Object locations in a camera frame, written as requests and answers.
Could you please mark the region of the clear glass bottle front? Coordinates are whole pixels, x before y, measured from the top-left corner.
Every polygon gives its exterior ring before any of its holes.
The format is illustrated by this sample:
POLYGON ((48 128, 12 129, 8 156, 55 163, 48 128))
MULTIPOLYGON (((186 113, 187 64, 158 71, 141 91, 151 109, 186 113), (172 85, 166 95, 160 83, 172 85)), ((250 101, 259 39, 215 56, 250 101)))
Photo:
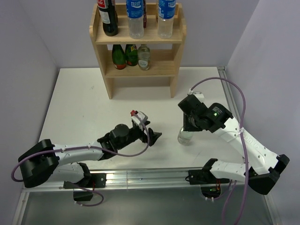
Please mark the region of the clear glass bottle front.
POLYGON ((194 135, 193 132, 185 131, 184 127, 182 127, 179 130, 179 133, 178 133, 178 136, 177 136, 177 140, 182 145, 189 145, 189 143, 190 143, 193 135, 194 135))

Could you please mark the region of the clear glass bottle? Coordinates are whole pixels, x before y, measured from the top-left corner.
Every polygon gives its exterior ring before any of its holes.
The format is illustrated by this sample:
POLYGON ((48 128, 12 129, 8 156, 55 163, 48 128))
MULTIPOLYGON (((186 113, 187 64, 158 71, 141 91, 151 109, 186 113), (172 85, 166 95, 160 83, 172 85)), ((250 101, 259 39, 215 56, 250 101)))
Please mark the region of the clear glass bottle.
POLYGON ((141 70, 148 70, 150 67, 150 49, 146 44, 138 48, 138 66, 141 70))
POLYGON ((179 133, 178 133, 178 136, 177 136, 177 140, 182 145, 189 145, 189 143, 190 143, 193 135, 194 135, 193 132, 185 131, 184 127, 182 127, 179 130, 179 133))

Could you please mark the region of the green glass bottle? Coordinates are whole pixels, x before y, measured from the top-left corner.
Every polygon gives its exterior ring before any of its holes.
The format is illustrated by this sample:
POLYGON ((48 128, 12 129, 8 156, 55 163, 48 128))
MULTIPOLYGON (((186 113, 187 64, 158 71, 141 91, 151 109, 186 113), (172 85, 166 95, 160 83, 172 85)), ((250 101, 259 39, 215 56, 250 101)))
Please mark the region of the green glass bottle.
POLYGON ((126 62, 129 66, 136 66, 138 63, 138 50, 135 44, 127 44, 125 48, 126 62))

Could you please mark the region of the Pocari Sweat bottle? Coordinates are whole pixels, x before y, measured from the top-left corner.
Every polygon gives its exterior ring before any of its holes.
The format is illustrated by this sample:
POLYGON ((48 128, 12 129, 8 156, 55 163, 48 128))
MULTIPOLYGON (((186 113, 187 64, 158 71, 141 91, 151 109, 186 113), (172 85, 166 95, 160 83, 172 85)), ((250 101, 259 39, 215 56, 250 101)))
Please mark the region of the Pocari Sweat bottle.
POLYGON ((140 39, 144 35, 143 27, 143 1, 126 0, 127 20, 129 36, 133 39, 140 39))
POLYGON ((162 39, 169 39, 173 34, 176 0, 159 0, 157 10, 157 34, 162 39))

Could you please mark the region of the blue grape juice carton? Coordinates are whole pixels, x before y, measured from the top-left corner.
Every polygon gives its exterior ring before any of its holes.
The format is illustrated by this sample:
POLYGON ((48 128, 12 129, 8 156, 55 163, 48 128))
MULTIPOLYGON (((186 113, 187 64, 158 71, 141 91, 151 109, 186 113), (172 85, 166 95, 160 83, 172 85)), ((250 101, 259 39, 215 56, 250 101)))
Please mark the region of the blue grape juice carton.
POLYGON ((143 0, 143 28, 147 27, 146 0, 143 0))

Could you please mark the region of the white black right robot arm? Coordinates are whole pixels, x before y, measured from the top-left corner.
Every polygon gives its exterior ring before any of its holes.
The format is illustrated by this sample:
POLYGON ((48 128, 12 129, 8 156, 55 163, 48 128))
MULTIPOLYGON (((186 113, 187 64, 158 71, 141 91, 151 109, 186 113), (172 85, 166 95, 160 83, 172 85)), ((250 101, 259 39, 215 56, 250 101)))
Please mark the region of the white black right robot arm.
POLYGON ((191 185, 228 183, 230 180, 246 182, 259 194, 267 195, 280 178, 290 159, 278 155, 256 140, 246 130, 241 130, 237 119, 220 103, 207 107, 196 95, 187 95, 178 104, 183 111, 185 132, 209 131, 231 145, 244 163, 228 163, 211 158, 200 170, 190 170, 191 185))

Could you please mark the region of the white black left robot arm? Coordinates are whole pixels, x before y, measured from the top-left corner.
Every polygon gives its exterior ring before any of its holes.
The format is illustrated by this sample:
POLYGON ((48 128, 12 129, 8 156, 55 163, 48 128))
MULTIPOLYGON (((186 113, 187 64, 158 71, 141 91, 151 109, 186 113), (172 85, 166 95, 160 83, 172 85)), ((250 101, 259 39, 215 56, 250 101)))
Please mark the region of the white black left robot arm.
POLYGON ((86 187, 91 183, 91 174, 84 161, 110 159, 137 140, 152 146, 161 135, 136 124, 132 128, 118 124, 105 136, 84 146, 59 146, 50 139, 41 140, 18 158, 21 182, 26 188, 34 188, 50 180, 69 181, 86 187))

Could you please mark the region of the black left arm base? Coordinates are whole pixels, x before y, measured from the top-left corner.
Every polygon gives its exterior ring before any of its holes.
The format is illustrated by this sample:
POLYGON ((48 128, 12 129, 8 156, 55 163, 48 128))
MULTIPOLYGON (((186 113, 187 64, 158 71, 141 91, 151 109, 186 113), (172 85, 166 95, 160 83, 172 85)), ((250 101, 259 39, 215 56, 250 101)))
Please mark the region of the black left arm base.
POLYGON ((98 192, 97 188, 104 188, 106 185, 106 173, 92 173, 87 182, 78 182, 76 184, 65 181, 64 189, 73 189, 73 200, 76 204, 85 207, 98 206, 104 201, 104 196, 98 192), (87 204, 93 197, 98 195, 100 202, 87 204))

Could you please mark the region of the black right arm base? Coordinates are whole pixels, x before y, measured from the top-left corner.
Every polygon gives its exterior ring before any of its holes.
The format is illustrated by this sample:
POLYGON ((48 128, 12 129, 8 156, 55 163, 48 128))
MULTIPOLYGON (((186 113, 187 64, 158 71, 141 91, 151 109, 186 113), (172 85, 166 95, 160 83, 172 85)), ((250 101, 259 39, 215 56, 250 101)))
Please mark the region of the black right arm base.
POLYGON ((206 184, 227 184, 230 183, 229 179, 216 178, 210 171, 204 169, 188 170, 188 176, 185 181, 190 185, 206 185, 206 184))

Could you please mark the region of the wooden two-tier shelf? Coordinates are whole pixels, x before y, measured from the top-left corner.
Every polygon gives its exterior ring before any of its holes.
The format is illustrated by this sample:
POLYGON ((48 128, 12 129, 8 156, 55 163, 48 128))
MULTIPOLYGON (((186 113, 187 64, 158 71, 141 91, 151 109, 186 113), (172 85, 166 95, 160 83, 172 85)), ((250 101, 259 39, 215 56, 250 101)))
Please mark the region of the wooden two-tier shelf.
POLYGON ((116 4, 119 32, 116 36, 112 37, 104 33, 98 6, 97 4, 93 6, 89 26, 90 39, 109 98, 113 97, 114 80, 116 78, 148 77, 167 77, 169 79, 171 97, 175 96, 178 73, 187 35, 186 19, 182 4, 177 3, 172 36, 170 39, 161 39, 158 37, 157 32, 156 9, 155 3, 147 4, 147 26, 144 30, 144 36, 141 39, 133 39, 129 36, 125 3, 116 4), (112 51, 108 49, 108 45, 113 44, 171 44, 172 48, 170 50, 151 50, 150 68, 146 71, 141 70, 137 66, 127 66, 122 70, 118 70, 113 64, 112 51))

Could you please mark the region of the aluminium frame rail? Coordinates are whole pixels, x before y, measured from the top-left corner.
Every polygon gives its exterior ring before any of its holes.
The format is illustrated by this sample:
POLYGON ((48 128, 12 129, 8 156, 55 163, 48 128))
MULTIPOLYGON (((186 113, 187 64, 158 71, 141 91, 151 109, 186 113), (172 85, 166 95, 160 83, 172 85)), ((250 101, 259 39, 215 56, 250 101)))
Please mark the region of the aluminium frame rail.
POLYGON ((235 103, 230 87, 223 80, 226 77, 223 67, 182 67, 180 91, 175 98, 168 98, 166 85, 157 85, 155 79, 149 87, 142 88, 133 79, 121 79, 121 90, 114 100, 105 97, 99 69, 62 68, 40 137, 49 137, 56 142, 86 143, 123 119, 115 113, 121 106, 141 105, 163 133, 163 140, 138 157, 89 162, 92 172, 106 174, 106 186, 100 191, 186 190, 189 184, 184 178, 188 170, 198 169, 208 158, 216 155, 224 160, 239 159, 232 149, 207 133, 201 134, 197 144, 188 148, 176 141, 182 123, 177 102, 194 83, 215 76, 220 80, 202 86, 207 100, 217 100, 233 110, 235 103))

